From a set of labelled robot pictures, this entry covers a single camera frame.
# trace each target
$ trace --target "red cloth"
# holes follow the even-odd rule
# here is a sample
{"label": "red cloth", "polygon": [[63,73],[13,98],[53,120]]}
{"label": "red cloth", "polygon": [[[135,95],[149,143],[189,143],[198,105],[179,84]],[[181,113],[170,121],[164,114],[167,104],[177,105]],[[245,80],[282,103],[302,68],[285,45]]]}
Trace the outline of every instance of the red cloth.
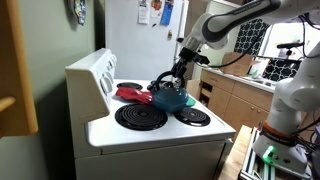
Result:
{"label": "red cloth", "polygon": [[152,94],[149,91],[140,91],[138,89],[119,87],[116,96],[121,96],[128,100],[138,100],[145,104],[152,104]]}

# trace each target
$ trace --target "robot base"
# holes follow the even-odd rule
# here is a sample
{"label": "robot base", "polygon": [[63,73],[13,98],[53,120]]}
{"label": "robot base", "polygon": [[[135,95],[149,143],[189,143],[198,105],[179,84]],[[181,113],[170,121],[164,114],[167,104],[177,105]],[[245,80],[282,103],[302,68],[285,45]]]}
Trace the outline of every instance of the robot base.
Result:
{"label": "robot base", "polygon": [[280,170],[302,179],[312,179],[305,150],[300,146],[289,147],[261,135],[252,147],[261,159]]}

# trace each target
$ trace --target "blue kettle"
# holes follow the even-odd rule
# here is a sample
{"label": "blue kettle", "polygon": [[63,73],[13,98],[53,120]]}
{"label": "blue kettle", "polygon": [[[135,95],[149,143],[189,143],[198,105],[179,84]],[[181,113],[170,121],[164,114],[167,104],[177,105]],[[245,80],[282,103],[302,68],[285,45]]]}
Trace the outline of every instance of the blue kettle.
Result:
{"label": "blue kettle", "polygon": [[178,77],[181,81],[179,87],[174,87],[170,81],[161,81],[164,77],[172,75],[174,75],[173,71],[164,72],[148,86],[148,90],[152,94],[153,105],[165,112],[182,110],[189,99],[188,92],[184,89],[185,80],[183,77]]}

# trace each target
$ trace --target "backsplash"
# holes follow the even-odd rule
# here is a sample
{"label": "backsplash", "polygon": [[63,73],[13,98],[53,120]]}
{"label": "backsplash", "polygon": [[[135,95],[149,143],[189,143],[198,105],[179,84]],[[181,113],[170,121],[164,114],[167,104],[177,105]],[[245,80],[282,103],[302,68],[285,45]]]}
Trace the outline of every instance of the backsplash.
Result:
{"label": "backsplash", "polygon": [[[262,20],[260,19],[253,20],[241,25],[237,42],[234,47],[234,52],[244,53],[255,40],[257,34],[261,30],[267,29],[268,26],[268,24],[262,22]],[[247,54],[258,55],[264,36],[265,33],[259,38],[256,44],[252,49],[249,50]]]}
{"label": "backsplash", "polygon": [[294,77],[301,61],[274,58],[269,61],[262,77],[273,81]]}

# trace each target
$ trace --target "refrigerator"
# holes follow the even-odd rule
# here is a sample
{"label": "refrigerator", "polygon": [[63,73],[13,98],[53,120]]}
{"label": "refrigerator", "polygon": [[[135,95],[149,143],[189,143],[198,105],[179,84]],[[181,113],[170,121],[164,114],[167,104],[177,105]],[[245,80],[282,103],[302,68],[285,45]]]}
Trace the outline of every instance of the refrigerator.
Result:
{"label": "refrigerator", "polygon": [[[147,5],[143,11],[140,3]],[[117,56],[116,79],[155,80],[171,70],[181,49],[176,38],[184,37],[189,1],[174,0],[170,22],[164,25],[162,18],[170,11],[165,4],[166,0],[105,1],[106,48]]]}

